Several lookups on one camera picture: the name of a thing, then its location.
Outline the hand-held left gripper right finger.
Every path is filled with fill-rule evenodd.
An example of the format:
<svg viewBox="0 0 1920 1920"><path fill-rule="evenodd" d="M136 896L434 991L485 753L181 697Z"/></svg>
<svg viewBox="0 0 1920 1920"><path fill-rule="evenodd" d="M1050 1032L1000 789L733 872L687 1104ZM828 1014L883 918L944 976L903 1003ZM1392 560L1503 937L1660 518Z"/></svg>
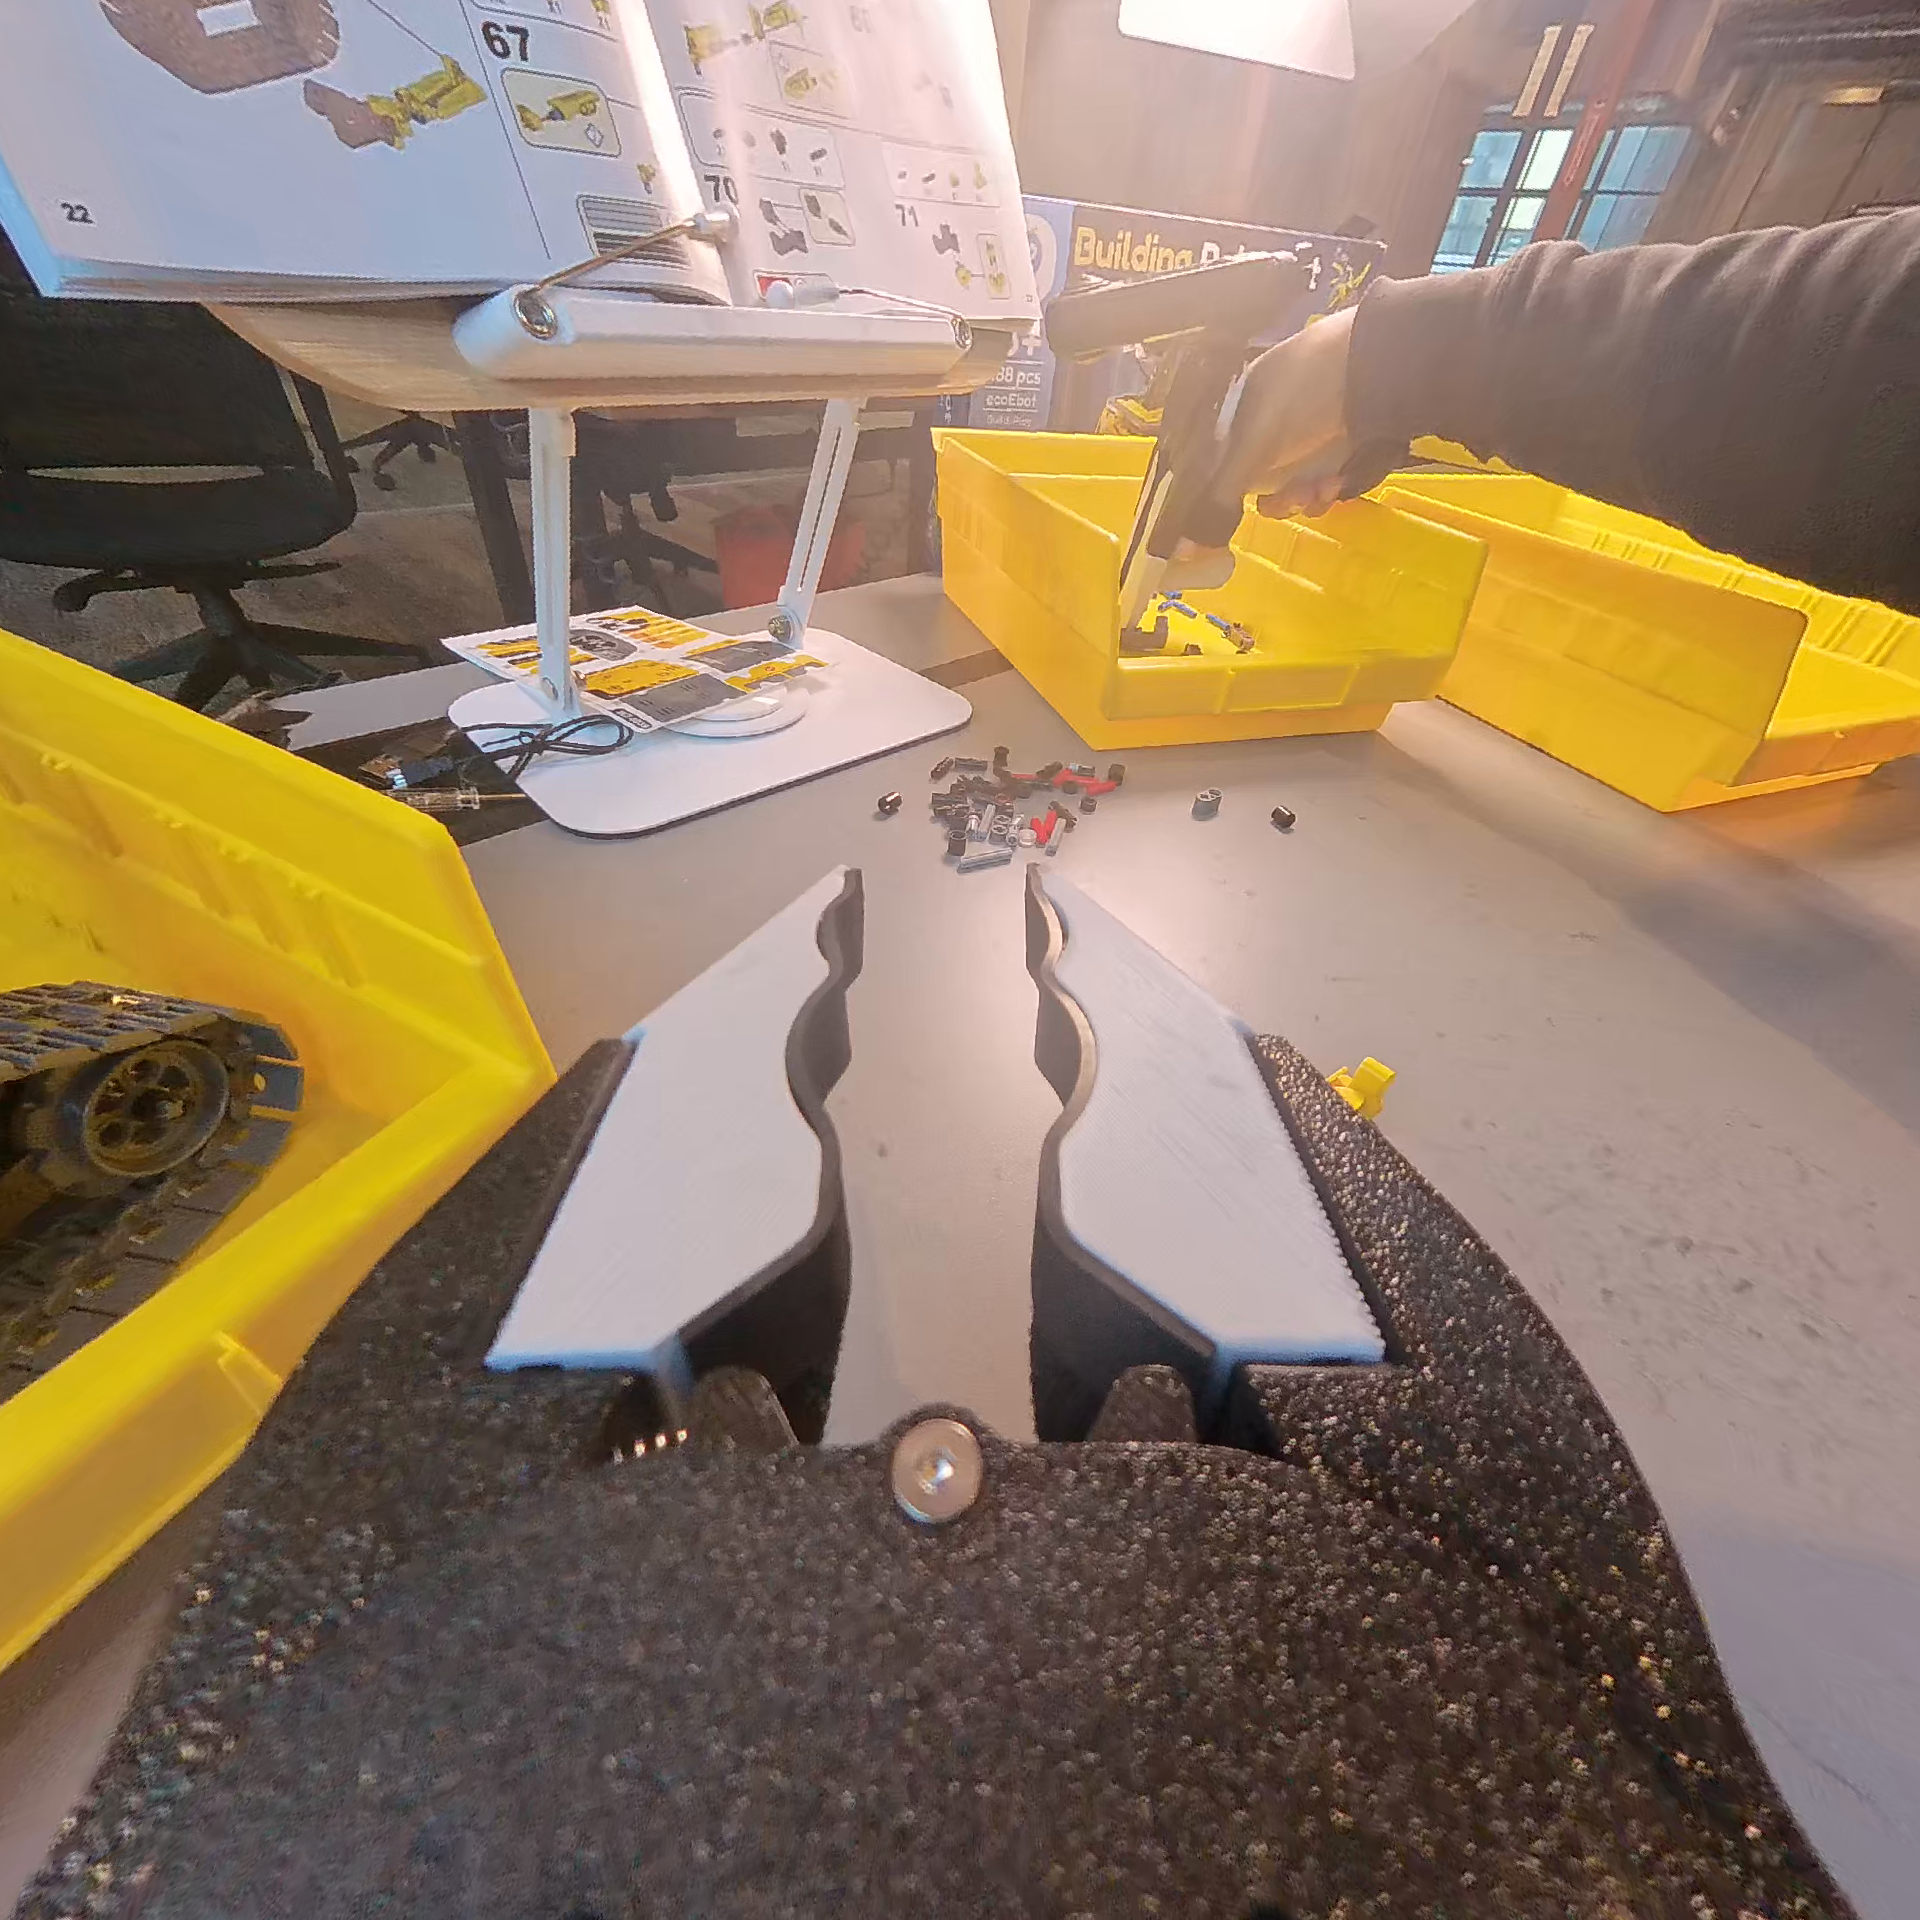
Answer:
<svg viewBox="0 0 1920 1920"><path fill-rule="evenodd" d="M1381 1364L1385 1333L1253 1029L1080 885L1033 862L1035 1327L1081 1364Z"/></svg>

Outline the blue black bricks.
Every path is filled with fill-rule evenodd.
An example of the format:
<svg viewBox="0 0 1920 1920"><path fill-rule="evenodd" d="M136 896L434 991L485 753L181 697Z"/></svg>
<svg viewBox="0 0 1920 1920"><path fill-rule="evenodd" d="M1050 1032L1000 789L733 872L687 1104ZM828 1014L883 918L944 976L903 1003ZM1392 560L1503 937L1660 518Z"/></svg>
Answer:
<svg viewBox="0 0 1920 1920"><path fill-rule="evenodd" d="M1178 592L1152 597L1138 624L1121 631L1124 657L1248 655L1257 635L1243 622L1195 606Z"/></svg>

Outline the yellow bin with parts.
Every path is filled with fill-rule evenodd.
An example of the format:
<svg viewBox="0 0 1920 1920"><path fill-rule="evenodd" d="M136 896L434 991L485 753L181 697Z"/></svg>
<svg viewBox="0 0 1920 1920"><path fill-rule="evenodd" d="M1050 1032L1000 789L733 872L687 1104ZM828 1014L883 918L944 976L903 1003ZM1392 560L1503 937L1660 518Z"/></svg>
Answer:
<svg viewBox="0 0 1920 1920"><path fill-rule="evenodd" d="M1257 635L1248 655L1121 655L1121 553L1151 438L936 427L944 590L1095 749L1381 728L1437 694L1484 543L1362 496L1241 516L1233 574L1180 590Z"/></svg>

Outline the person's right forearm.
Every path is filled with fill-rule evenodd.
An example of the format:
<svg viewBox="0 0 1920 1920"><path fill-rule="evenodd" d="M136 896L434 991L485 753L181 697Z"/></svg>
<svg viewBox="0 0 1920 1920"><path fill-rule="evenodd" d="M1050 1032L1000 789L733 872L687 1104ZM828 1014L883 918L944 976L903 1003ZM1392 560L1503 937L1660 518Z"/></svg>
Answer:
<svg viewBox="0 0 1920 1920"><path fill-rule="evenodd" d="M1917 212L1389 278L1354 324L1345 425L1913 615Z"/></svg>

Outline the grey desk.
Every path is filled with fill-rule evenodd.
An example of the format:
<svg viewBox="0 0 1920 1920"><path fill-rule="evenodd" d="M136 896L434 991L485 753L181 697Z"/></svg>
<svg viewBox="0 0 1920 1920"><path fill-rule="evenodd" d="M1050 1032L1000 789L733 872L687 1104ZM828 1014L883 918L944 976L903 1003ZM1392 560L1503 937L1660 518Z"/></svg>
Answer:
<svg viewBox="0 0 1920 1920"><path fill-rule="evenodd" d="M1059 1101L1025 877L941 863L939 756L465 853L555 1065L861 868L836 1441L931 1401L1033 1428ZM1319 1070L1394 1068L1383 1132L1615 1412L1805 1833L1864 1915L1915 1915L1915 764L1664 815L1444 704L1123 760L1041 863Z"/></svg>

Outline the person's right hand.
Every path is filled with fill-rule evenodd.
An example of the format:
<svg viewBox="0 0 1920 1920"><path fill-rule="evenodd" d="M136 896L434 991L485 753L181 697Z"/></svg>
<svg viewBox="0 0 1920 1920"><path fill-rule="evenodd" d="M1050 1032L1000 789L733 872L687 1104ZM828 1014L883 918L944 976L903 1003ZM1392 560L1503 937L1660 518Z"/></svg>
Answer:
<svg viewBox="0 0 1920 1920"><path fill-rule="evenodd" d="M1357 318L1357 307L1345 308L1248 366L1217 473L1225 507L1319 516L1409 456L1409 436L1365 435L1352 420Z"/></svg>

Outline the white rounded board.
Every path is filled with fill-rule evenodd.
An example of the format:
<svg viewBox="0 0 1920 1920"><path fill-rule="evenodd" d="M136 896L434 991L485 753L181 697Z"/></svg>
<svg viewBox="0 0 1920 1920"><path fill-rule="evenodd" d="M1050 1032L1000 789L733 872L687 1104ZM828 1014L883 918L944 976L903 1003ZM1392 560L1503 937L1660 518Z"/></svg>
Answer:
<svg viewBox="0 0 1920 1920"><path fill-rule="evenodd" d="M962 694L844 635L810 629L791 643L828 661L828 670L623 744L485 732L483 721L529 721L540 711L532 692L476 663L469 664L487 684L457 697L449 719L563 829L634 836L921 744L959 732L972 716Z"/></svg>

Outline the red crate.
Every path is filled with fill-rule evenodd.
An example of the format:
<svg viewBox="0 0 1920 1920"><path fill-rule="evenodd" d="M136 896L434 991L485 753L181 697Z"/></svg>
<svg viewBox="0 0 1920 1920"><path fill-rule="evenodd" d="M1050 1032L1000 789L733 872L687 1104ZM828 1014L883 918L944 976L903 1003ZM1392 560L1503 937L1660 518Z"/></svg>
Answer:
<svg viewBox="0 0 1920 1920"><path fill-rule="evenodd" d="M797 509L748 504L724 511L712 526L712 550L723 607L755 607L777 600L797 532ZM842 511L828 542L819 592L851 588L868 558L868 531L861 518Z"/></svg>

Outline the bright light panel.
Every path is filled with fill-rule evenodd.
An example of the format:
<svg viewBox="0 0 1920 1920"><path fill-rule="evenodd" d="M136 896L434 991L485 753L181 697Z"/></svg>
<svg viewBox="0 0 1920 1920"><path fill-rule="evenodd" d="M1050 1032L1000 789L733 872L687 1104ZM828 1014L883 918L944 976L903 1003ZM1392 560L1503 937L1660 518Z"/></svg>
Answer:
<svg viewBox="0 0 1920 1920"><path fill-rule="evenodd" d="M1356 77L1349 3L1121 3L1119 31L1317 79Z"/></svg>

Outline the white book stand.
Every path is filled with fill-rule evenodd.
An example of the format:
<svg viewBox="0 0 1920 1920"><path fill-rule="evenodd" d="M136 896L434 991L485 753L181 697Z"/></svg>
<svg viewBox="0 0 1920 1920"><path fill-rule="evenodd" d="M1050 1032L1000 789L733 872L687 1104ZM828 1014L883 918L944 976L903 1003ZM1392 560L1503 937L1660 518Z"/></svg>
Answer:
<svg viewBox="0 0 1920 1920"><path fill-rule="evenodd" d="M788 638L810 624L857 419L871 399L972 392L1026 320L836 294L821 304L687 304L578 284L452 299L216 304L211 313L287 373L433 415L522 408L531 425L535 631L541 718L581 711L570 664L570 465L576 413L687 412L773 399L825 404L801 556L777 597Z"/></svg>

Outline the printed sticker sheet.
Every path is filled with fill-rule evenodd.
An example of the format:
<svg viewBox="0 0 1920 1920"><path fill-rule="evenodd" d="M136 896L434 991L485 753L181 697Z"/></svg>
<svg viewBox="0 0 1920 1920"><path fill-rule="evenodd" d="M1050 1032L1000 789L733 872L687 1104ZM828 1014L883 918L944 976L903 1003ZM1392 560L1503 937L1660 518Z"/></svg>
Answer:
<svg viewBox="0 0 1920 1920"><path fill-rule="evenodd" d="M485 732L583 735L610 744L720 712L828 670L828 661L768 632L730 638L649 607L588 613L567 625L573 707L561 718L541 692L544 652L537 629L461 635L443 640L443 647L535 694L537 719L483 721Z"/></svg>

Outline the yellow tracked toy vehicle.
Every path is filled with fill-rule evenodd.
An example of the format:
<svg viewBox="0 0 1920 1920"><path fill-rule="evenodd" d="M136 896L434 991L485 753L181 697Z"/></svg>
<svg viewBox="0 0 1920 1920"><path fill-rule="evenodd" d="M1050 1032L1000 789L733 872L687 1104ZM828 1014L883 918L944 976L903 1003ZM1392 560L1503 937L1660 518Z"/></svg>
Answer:
<svg viewBox="0 0 1920 1920"><path fill-rule="evenodd" d="M2 1399L162 1293L295 1132L263 1016L93 980L2 993Z"/></svg>

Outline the yellow bin with toy vehicle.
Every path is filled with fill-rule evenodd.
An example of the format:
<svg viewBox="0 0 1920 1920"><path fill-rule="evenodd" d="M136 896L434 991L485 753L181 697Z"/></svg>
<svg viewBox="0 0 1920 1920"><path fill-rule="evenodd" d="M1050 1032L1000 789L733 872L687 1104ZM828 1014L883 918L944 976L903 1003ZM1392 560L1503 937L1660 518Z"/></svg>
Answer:
<svg viewBox="0 0 1920 1920"><path fill-rule="evenodd" d="M304 1104L252 1198L2 1412L15 1663L239 1457L324 1323L553 1084L424 813L5 638L5 991L93 980L277 1024Z"/></svg>

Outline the black office chair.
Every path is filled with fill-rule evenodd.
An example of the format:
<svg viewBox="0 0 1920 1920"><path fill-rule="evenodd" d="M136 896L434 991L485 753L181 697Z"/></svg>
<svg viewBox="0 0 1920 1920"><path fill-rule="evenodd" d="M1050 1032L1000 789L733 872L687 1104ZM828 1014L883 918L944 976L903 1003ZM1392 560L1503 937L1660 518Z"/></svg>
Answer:
<svg viewBox="0 0 1920 1920"><path fill-rule="evenodd" d="M322 389L287 375L201 304L60 299L5 254L2 556L66 569L55 606L111 592L191 599L197 631L117 668L209 712L232 687L333 684L322 661L433 653L260 622L249 585L311 577L356 494Z"/></svg>

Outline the open instruction booklet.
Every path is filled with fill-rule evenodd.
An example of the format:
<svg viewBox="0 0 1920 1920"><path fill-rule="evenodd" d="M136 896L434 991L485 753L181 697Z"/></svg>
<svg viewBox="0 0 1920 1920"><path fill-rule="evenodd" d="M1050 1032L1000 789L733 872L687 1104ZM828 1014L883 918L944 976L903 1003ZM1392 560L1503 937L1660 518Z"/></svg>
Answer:
<svg viewBox="0 0 1920 1920"><path fill-rule="evenodd" d="M1041 297L991 4L5 3L50 297Z"/></svg>

